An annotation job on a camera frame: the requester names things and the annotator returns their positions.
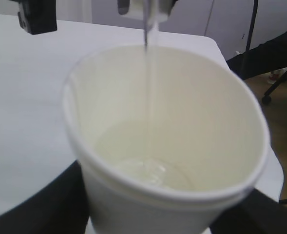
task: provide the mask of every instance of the person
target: person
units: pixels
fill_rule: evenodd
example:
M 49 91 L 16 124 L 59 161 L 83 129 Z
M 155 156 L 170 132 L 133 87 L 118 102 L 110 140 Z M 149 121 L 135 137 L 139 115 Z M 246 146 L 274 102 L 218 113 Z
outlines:
M 287 67 L 287 32 L 250 50 L 244 75 L 240 74 L 243 57 L 241 54 L 227 61 L 243 80 Z

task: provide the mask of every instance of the white wall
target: white wall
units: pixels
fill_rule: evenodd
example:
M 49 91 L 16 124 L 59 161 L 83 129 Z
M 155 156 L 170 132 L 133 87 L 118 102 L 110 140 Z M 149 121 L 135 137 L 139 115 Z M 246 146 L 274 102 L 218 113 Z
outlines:
M 19 11 L 18 4 L 9 0 L 0 0 L 0 14 L 17 15 Z
M 179 0 L 170 19 L 160 25 L 161 31 L 203 35 L 212 0 Z M 139 20 L 122 17 L 117 11 L 117 0 L 92 0 L 93 23 L 142 28 Z
M 0 0 L 0 14 L 17 15 L 18 4 Z M 57 19 L 91 22 L 91 0 L 57 0 Z
M 245 51 L 253 0 L 215 0 L 207 36 L 226 59 Z M 287 31 L 287 0 L 260 0 L 251 47 Z
M 215 0 L 207 30 L 223 56 L 229 59 L 245 47 L 253 0 Z

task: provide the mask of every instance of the cup rim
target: cup rim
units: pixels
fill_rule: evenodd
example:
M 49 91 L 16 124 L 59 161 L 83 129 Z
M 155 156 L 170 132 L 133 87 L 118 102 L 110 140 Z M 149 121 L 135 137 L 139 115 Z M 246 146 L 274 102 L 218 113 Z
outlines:
M 109 163 L 106 163 L 105 160 L 103 160 L 91 147 L 88 147 L 83 137 L 79 134 L 78 130 L 71 124 L 70 121 L 70 113 L 67 110 L 67 93 L 71 90 L 71 83 L 74 81 L 73 74 L 76 73 L 77 69 L 82 65 L 84 62 L 86 62 L 88 59 L 95 58 L 97 55 L 100 55 L 104 52 L 108 52 L 112 49 L 116 48 L 122 48 L 122 47 L 135 47 L 135 46 L 142 46 L 142 44 L 138 43 L 126 43 L 126 44 L 118 44 L 113 45 L 105 48 L 98 49 L 94 51 L 93 53 L 89 53 L 82 59 L 80 59 L 74 67 L 71 69 L 69 75 L 67 76 L 65 83 L 63 85 L 62 89 L 62 108 L 63 108 L 63 114 L 65 118 L 65 124 L 68 130 L 68 134 L 71 136 L 71 139 L 74 140 L 75 144 L 80 147 L 84 155 L 88 156 L 88 160 L 93 162 L 93 165 L 101 171 L 106 177 L 110 178 L 112 181 L 124 186 L 131 188 L 133 190 L 139 191 L 141 193 L 144 193 L 149 196 L 154 196 L 155 198 L 160 199 L 169 199 L 173 201 L 184 201 L 184 202 L 207 202 L 212 200 L 222 200 L 226 199 L 235 195 L 242 195 L 242 194 L 248 194 L 251 189 L 253 188 L 254 184 L 256 183 L 257 179 L 259 178 L 261 172 L 263 171 L 263 168 L 265 167 L 265 164 L 267 162 L 268 158 L 268 152 L 270 148 L 270 137 L 269 137 L 269 129 L 268 124 L 266 122 L 266 119 L 264 117 L 264 114 L 260 108 L 259 102 L 257 101 L 256 97 L 252 93 L 252 91 L 245 85 L 245 83 L 232 71 L 226 69 L 222 65 L 218 64 L 217 62 L 213 61 L 212 59 L 205 57 L 201 54 L 197 54 L 196 52 L 190 52 L 185 49 L 181 49 L 174 46 L 162 46 L 158 45 L 158 47 L 167 48 L 171 50 L 179 50 L 184 53 L 196 55 L 204 60 L 207 60 L 210 63 L 213 63 L 215 66 L 219 67 L 220 69 L 227 72 L 229 75 L 233 76 L 235 79 L 233 79 L 234 82 L 237 82 L 242 89 L 246 92 L 246 95 L 250 98 L 252 103 L 254 104 L 255 111 L 259 117 L 260 124 L 262 126 L 262 132 L 263 132 L 263 148 L 261 156 L 258 159 L 258 163 L 256 167 L 250 172 L 250 174 L 247 176 L 245 180 L 243 180 L 240 183 L 237 183 L 234 186 L 226 187 L 223 189 L 217 189 L 217 190 L 209 190 L 209 191 L 169 191 L 163 188 L 159 187 L 153 187 L 151 185 L 147 185 L 144 183 L 140 183 L 136 181 L 135 179 L 132 179 L 126 175 L 124 175 L 122 172 L 118 171 L 116 168 L 114 168 Z

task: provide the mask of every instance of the chair wheel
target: chair wheel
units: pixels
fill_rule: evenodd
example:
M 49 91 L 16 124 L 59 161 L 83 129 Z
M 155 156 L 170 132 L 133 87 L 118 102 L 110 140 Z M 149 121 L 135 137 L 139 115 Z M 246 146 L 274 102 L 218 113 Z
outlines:
M 264 96 L 264 97 L 261 99 L 261 102 L 262 102 L 265 106 L 268 106 L 271 101 L 272 101 L 272 98 L 271 98 L 270 96 Z

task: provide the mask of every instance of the wooden floor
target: wooden floor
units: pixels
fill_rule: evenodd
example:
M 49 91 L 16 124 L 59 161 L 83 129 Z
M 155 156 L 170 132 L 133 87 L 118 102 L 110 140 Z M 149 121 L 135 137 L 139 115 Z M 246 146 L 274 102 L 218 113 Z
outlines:
M 259 102 L 264 92 L 270 87 L 267 75 L 261 75 L 247 80 L 248 86 L 257 96 Z M 287 82 L 281 84 L 271 95 L 272 103 L 269 106 L 261 104 L 267 118 L 271 144 L 284 170 L 284 187 L 281 199 L 287 198 Z

